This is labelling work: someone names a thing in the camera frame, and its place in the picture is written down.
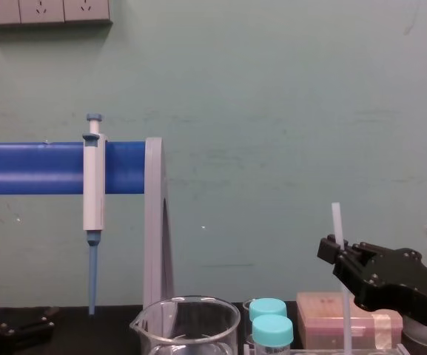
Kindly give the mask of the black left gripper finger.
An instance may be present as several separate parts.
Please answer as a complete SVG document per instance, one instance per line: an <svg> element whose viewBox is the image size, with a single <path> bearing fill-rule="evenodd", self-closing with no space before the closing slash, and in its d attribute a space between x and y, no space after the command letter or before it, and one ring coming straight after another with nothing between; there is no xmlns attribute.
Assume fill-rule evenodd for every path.
<svg viewBox="0 0 427 355"><path fill-rule="evenodd" d="M23 319L11 320L0 308L0 354L14 354L50 342L59 311L58 307L42 308Z"/></svg>

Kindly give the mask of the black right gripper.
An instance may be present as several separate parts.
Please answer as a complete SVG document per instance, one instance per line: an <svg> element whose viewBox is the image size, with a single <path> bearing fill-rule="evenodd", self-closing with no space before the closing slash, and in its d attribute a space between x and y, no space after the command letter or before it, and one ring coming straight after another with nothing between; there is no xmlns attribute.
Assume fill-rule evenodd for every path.
<svg viewBox="0 0 427 355"><path fill-rule="evenodd" d="M409 248L383 252L360 242L344 246L335 236L320 240L317 257L334 265L333 274L365 311L389 309L427 327L427 268Z"/></svg>

